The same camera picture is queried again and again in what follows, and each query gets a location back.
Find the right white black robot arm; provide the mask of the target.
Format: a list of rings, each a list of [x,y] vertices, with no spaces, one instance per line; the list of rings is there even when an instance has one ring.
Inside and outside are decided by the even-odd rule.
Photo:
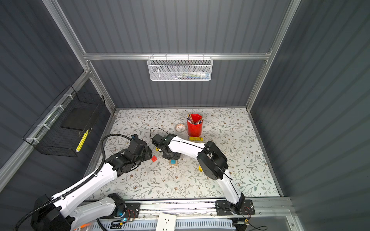
[[[234,185],[228,170],[227,157],[214,142],[196,143],[174,134],[166,137],[157,134],[151,140],[164,159],[177,159],[181,154],[196,159],[204,174],[218,182],[227,201],[226,209],[232,214],[241,214],[245,196]]]

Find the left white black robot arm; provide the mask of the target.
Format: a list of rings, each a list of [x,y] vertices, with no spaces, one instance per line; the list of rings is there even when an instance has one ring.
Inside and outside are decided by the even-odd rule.
[[[31,226],[35,231],[73,231],[98,218],[112,216],[128,221],[135,210],[124,199],[111,193],[107,197],[82,205],[82,202],[105,184],[130,173],[152,158],[152,151],[138,135],[128,138],[128,148],[104,160],[93,173],[52,197],[42,196],[35,203]]]

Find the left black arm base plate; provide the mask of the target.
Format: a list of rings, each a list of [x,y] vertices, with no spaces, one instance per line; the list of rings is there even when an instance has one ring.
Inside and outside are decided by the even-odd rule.
[[[126,203],[117,205],[111,215],[103,216],[102,219],[116,218],[126,219],[137,218],[140,211],[140,203]]]

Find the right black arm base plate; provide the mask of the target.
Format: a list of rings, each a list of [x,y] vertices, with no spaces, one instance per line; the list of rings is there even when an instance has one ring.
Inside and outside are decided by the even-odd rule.
[[[218,216],[231,215],[255,215],[255,209],[252,200],[245,199],[240,205],[233,205],[226,200],[218,200],[215,202],[215,209]]]

